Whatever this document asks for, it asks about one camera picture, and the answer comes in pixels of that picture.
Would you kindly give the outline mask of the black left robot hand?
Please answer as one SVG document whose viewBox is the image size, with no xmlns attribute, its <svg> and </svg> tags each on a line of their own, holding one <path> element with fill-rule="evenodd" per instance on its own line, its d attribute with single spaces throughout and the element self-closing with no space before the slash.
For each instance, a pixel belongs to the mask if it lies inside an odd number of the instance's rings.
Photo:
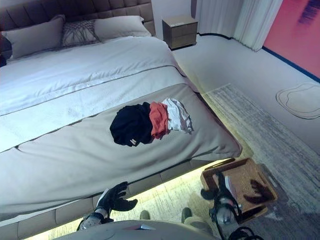
<svg viewBox="0 0 320 240">
<path fill-rule="evenodd" d="M 125 181 L 113 188 L 106 189 L 99 197 L 94 211 L 104 218 L 109 218 L 112 211 L 127 212 L 132 210 L 137 205 L 138 200 L 124 199 L 127 188 L 128 182 Z"/>
</svg>

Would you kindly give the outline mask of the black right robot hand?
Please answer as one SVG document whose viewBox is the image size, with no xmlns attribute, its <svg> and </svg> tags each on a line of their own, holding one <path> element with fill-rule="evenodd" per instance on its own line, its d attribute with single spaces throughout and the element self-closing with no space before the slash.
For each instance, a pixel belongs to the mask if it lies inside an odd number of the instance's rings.
<svg viewBox="0 0 320 240">
<path fill-rule="evenodd" d="M 218 178 L 218 187 L 215 189 L 201 189 L 200 194 L 205 200 L 216 200 L 219 198 L 227 198 L 229 200 L 233 199 L 231 192 L 227 189 L 225 183 L 225 176 L 218 172 L 216 173 Z"/>
</svg>

